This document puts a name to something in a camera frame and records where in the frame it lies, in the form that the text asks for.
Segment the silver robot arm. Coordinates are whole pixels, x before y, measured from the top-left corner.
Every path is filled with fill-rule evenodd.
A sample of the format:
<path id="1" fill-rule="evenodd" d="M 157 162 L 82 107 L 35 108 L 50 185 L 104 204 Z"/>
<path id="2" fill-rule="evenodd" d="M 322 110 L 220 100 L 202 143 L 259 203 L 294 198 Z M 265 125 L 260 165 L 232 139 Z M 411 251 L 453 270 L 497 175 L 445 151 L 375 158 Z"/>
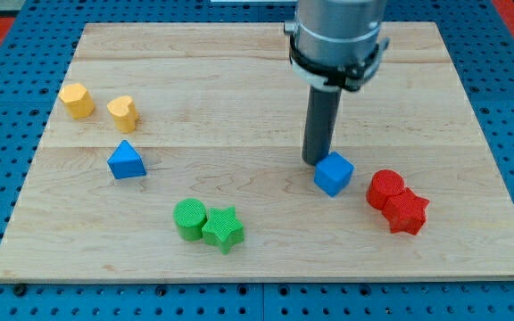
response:
<path id="1" fill-rule="evenodd" d="M 293 72 L 320 91 L 360 90 L 389 44 L 377 40 L 385 8 L 386 0 L 298 0 L 285 24 Z"/>

